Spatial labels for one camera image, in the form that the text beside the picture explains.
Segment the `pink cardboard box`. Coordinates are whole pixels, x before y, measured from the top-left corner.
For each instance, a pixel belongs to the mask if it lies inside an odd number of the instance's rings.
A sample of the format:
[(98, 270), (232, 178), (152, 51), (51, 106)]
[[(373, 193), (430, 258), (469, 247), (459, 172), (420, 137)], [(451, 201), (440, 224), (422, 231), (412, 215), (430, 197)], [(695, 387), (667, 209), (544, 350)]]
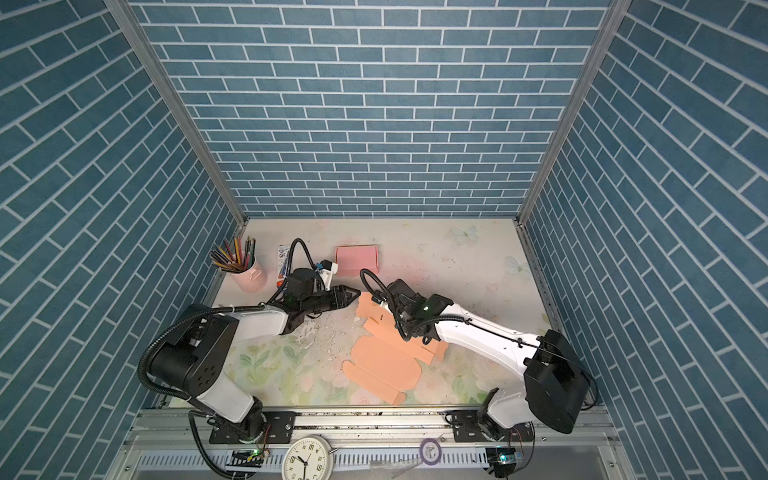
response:
[(362, 269), (379, 273), (378, 247), (376, 245), (349, 245), (336, 248), (336, 274), (341, 277), (358, 276)]

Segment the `tan cardboard box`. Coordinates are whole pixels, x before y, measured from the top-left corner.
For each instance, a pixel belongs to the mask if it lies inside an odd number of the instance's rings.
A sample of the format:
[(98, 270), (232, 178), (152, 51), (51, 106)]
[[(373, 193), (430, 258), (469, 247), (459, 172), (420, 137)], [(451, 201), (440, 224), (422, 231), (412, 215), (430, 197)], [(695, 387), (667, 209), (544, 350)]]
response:
[(400, 405), (406, 393), (414, 389), (422, 366), (444, 358), (448, 345), (433, 340), (423, 344), (418, 339), (403, 340), (393, 315), (364, 292), (359, 297), (356, 317), (366, 331), (352, 346), (351, 358), (342, 363), (348, 380), (390, 405)]

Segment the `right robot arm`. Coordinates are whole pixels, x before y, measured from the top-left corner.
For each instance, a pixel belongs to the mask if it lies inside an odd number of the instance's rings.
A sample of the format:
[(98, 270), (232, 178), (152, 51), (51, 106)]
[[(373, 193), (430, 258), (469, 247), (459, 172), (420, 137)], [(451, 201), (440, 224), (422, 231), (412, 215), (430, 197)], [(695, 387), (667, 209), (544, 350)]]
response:
[(521, 391), (496, 387), (487, 394), (475, 414), (475, 427), (485, 437), (500, 440), (517, 425), (534, 421), (562, 434), (573, 432), (585, 408), (591, 376), (561, 333), (512, 330), (445, 296), (424, 297), (401, 279), (379, 285), (371, 294), (376, 304), (393, 314), (403, 340), (458, 345), (521, 379)]

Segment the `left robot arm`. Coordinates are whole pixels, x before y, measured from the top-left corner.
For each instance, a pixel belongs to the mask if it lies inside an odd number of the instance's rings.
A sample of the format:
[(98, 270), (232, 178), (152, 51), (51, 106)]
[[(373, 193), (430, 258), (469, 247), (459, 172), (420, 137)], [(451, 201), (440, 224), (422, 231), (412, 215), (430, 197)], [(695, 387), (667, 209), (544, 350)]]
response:
[(224, 372), (232, 344), (288, 335), (310, 317), (342, 310), (360, 296), (346, 285), (332, 286), (320, 273), (299, 268), (266, 302), (209, 308), (194, 304), (160, 333), (141, 355), (137, 377), (147, 389), (179, 398), (236, 442), (265, 435), (262, 402)]

